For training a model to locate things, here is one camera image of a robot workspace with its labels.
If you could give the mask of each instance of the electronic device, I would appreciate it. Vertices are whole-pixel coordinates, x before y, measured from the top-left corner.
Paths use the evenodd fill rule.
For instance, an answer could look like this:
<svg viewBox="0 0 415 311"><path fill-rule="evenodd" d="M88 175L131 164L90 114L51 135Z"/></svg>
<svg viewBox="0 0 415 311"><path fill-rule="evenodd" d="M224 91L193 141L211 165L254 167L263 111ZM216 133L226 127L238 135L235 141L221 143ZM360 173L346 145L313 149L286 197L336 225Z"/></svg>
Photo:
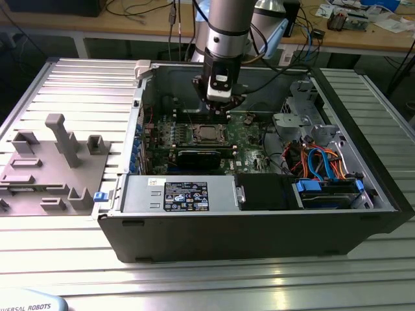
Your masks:
<svg viewBox="0 0 415 311"><path fill-rule="evenodd" d="M6 0L13 12L71 14L97 17L106 0Z"/></svg>
<svg viewBox="0 0 415 311"><path fill-rule="evenodd" d="M93 212L119 260L344 255L413 217L346 109L348 81L376 99L358 74L281 75L211 114L186 83L201 68L136 65L120 174ZM239 83L273 75L243 67Z"/></svg>
<svg viewBox="0 0 415 311"><path fill-rule="evenodd" d="M288 27L284 33L284 37L291 37L292 30L294 29L294 24L300 9L301 3L300 0L284 0L283 2L285 8L285 18L288 19Z"/></svg>

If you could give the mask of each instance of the wooden table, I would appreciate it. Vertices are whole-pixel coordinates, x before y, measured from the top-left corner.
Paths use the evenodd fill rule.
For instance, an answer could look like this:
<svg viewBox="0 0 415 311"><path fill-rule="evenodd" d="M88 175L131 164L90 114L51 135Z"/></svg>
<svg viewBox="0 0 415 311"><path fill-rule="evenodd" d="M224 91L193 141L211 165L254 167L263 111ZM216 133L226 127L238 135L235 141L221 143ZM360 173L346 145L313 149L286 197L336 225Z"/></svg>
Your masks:
<svg viewBox="0 0 415 311"><path fill-rule="evenodd" d="M125 0L127 4L140 3L140 0ZM371 24L366 32L343 30L335 32L327 29L327 19L316 17L318 5L324 0L304 1L304 10L307 18L313 23L314 28L326 32L322 52L339 52L346 54L370 54L380 56L404 56L413 42L412 33L401 32L394 34L385 29ZM88 58L88 48L84 40L86 38L102 38L132 41L164 41L169 35L169 7L161 8L145 14L145 25L132 21L123 16L115 16L103 11L99 17L80 17L53 14L32 14L10 12L8 7L0 0L10 17L27 33L52 36L69 36L73 38L80 58ZM167 4L165 0L155 0L146 6L136 8L149 10L151 8ZM111 4L111 10L122 13L121 1L116 0ZM415 8L400 6L398 14L415 14ZM0 12L0 31L4 33L16 32L6 17ZM182 5L182 42L189 42L193 34L191 5ZM178 42L178 26L173 28L173 42ZM305 38L300 27L295 27L291 38L283 38L279 49L283 49L280 64L287 65L291 61L294 51L302 48Z"/></svg>
<svg viewBox="0 0 415 311"><path fill-rule="evenodd" d="M366 31L342 30L341 32L327 29L327 19L316 17L316 11L324 0L303 1L303 9L307 19L316 29L326 32L322 52L344 53L344 54L368 54L378 56L404 56L409 50L414 38L413 32L400 32L394 34L386 29L370 23ZM414 7L399 6L397 14L415 14ZM290 38L283 38L281 44L284 52L281 57L280 65L288 65L294 51L301 49L305 43L305 38L301 33L300 27L295 27Z"/></svg>
<svg viewBox="0 0 415 311"><path fill-rule="evenodd" d="M127 5L139 4L143 0L125 0ZM139 6L131 12L142 12L166 5L166 0L155 0L149 5ZM100 38L131 41L159 41L166 42L169 36L169 6L151 11L145 14L145 25L128 19L124 16L116 16L103 10L99 17L82 17L58 14L15 13L8 9L3 0L0 5L8 12L9 16L28 34L65 36L73 38L79 58L89 58L86 38ZM111 4L113 12L122 14L121 1L116 0ZM193 35L191 5L182 4L182 42L187 43ZM0 32L19 32L10 24L0 11ZM172 42L178 42L178 23L173 27Z"/></svg>

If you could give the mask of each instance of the aluminum profile table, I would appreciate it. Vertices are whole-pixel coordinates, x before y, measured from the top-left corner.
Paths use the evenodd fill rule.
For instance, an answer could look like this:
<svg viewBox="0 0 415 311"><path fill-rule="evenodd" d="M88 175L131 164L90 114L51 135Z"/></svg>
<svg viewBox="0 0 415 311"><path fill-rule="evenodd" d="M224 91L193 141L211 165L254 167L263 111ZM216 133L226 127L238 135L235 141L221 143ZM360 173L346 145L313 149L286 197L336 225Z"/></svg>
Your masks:
<svg viewBox="0 0 415 311"><path fill-rule="evenodd" d="M135 88L134 64L48 63L1 128L0 165L14 150L13 132L33 130L53 140L42 130L45 116L64 111L65 126L77 137L100 132L113 143L101 183L109 189ZM322 258L124 264L89 216L2 217L0 241L0 288L61 295L73 311L415 308L412 221L369 238L348 256Z"/></svg>

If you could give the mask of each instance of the white cable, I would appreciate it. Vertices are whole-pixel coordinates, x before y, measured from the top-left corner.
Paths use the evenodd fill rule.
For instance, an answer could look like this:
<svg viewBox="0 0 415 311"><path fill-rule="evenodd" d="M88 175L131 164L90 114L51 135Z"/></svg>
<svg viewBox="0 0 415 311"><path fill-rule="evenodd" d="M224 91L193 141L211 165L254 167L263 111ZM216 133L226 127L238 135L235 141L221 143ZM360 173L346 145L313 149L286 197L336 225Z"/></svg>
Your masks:
<svg viewBox="0 0 415 311"><path fill-rule="evenodd" d="M20 50L20 53L19 53L19 66L20 66L20 69L26 74L26 75L29 75L27 72L26 72L26 70L24 70L23 69L23 67L22 67L22 65L21 65L21 58L22 58L22 56L23 56L23 51L25 50L25 45L26 45L26 42L27 42L27 40L29 40L29 38L28 37L26 37L26 39L25 39L25 41L23 42L23 44L21 45L21 50Z"/></svg>

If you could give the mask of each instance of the blue clip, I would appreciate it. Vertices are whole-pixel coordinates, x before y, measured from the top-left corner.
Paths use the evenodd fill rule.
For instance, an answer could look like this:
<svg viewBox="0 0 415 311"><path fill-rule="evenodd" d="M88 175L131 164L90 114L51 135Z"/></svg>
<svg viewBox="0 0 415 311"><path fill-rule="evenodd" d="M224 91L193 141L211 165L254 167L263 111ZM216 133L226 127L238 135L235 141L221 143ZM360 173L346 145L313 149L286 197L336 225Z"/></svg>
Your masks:
<svg viewBox="0 0 415 311"><path fill-rule="evenodd" d="M93 195L94 202L108 202L110 199L108 198L108 193L106 192L96 192Z"/></svg>
<svg viewBox="0 0 415 311"><path fill-rule="evenodd" d="M363 182L361 180L356 181L356 186L357 186L357 189L359 190L359 192L364 191L364 185L363 185Z"/></svg>
<svg viewBox="0 0 415 311"><path fill-rule="evenodd" d="M136 172L136 165L133 162L130 162L130 171L131 171L131 173Z"/></svg>
<svg viewBox="0 0 415 311"><path fill-rule="evenodd" d="M298 192L321 191L322 188L317 180L302 179L296 183Z"/></svg>

